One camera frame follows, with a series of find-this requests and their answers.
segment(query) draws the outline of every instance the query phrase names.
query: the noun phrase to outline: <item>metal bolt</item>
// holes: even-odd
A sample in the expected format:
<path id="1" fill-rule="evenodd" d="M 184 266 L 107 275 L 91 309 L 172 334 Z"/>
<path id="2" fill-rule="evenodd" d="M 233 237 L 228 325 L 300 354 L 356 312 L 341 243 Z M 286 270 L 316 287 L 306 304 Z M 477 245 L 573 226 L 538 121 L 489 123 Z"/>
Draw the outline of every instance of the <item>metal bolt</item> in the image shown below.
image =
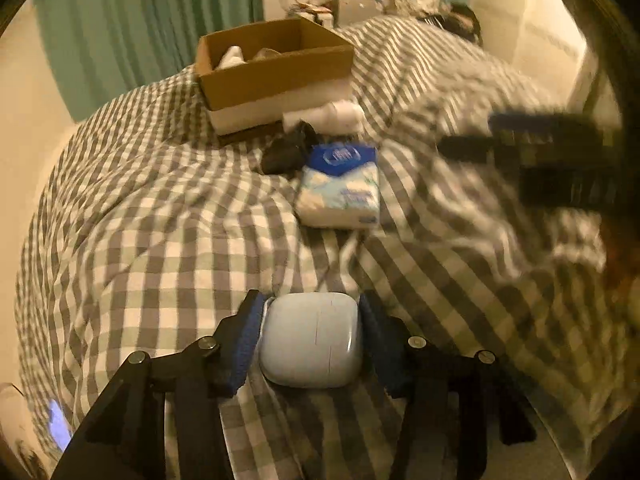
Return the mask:
<path id="1" fill-rule="evenodd" d="M 420 337 L 419 335 L 414 335 L 412 337 L 409 338 L 409 346 L 411 348 L 424 348 L 425 346 L 427 346 L 427 340 L 423 337 Z"/>
<path id="2" fill-rule="evenodd" d="M 492 365 L 495 363 L 495 354 L 490 350 L 481 350 L 476 354 L 476 357 L 485 365 Z"/>
<path id="3" fill-rule="evenodd" d="M 145 360 L 146 354 L 142 350 L 136 350 L 132 354 L 129 354 L 127 361 L 129 361 L 132 365 L 139 365 L 142 361 Z"/>
<path id="4" fill-rule="evenodd" d="M 206 335 L 198 340 L 198 346 L 203 350 L 213 350 L 218 347 L 218 342 L 211 335 Z"/>

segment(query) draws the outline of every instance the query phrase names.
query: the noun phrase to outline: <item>bed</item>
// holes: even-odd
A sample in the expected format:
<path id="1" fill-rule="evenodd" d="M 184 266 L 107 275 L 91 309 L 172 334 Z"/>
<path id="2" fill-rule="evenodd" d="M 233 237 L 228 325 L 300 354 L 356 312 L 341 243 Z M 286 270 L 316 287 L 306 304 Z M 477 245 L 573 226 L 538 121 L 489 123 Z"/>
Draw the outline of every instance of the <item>bed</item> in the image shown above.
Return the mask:
<path id="1" fill-rule="evenodd" d="M 527 210 L 495 170 L 435 148 L 487 131 L 492 110 L 558 104 L 431 25 L 383 17 L 341 34 L 356 47 L 364 140 L 379 148 L 371 232 L 300 227 L 296 180 L 252 171 L 268 139 L 218 146 L 191 67 L 104 105 L 69 141 L 24 244 L 15 307 L 22 384 L 53 463 L 51 400 L 76 428 L 130 352 L 181 350 L 250 288 L 372 288 L 441 348 L 504 356 L 572 476 L 585 475 L 592 440 L 632 395 L 628 327 L 599 285 L 598 218 Z M 221 413 L 238 479 L 384 479 L 402 409 L 367 371 L 292 394 L 254 365 Z M 167 454 L 175 465 L 171 438 Z"/>

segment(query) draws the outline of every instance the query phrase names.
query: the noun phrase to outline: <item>tissue pack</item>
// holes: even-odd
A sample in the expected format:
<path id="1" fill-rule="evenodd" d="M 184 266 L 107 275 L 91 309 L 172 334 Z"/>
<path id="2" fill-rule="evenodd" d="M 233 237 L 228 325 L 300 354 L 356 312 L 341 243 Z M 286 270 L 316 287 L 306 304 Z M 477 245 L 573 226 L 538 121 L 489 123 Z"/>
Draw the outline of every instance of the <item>tissue pack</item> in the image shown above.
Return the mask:
<path id="1" fill-rule="evenodd" d="M 340 142 L 316 146 L 302 170 L 295 210 L 300 223 L 309 227 L 376 227 L 380 220 L 376 149 Z"/>

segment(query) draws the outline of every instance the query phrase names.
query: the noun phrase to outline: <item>cardboard box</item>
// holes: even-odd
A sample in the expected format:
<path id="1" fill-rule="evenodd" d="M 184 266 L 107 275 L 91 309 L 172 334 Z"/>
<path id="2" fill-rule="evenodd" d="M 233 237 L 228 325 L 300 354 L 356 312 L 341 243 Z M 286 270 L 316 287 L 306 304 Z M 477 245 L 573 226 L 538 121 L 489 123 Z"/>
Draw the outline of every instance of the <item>cardboard box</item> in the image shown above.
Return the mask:
<path id="1" fill-rule="evenodd" d="M 216 69 L 229 47 L 247 63 Z M 253 60 L 262 48 L 280 56 Z M 219 136 L 279 121 L 284 112 L 351 98 L 353 45 L 309 20 L 291 18 L 200 38 L 195 71 Z"/>

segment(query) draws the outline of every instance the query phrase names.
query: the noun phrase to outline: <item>blue gripper pad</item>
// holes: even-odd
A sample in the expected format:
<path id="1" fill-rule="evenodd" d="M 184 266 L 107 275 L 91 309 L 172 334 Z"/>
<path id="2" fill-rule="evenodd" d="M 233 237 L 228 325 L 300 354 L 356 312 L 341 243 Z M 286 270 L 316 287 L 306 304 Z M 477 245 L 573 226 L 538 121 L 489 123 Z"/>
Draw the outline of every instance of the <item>blue gripper pad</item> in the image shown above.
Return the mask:
<path id="1" fill-rule="evenodd" d="M 246 380 L 260 338 L 266 300 L 258 290 L 250 290 L 238 312 L 222 319 L 216 328 L 214 338 L 220 345 L 220 360 L 215 383 L 221 395 L 233 397 Z"/>
<path id="2" fill-rule="evenodd" d="M 372 361 L 378 380 L 391 397 L 405 397 L 413 383 L 404 357 L 409 331 L 402 320 L 385 313 L 382 300 L 372 290 L 360 295 L 358 312 L 364 351 Z"/>

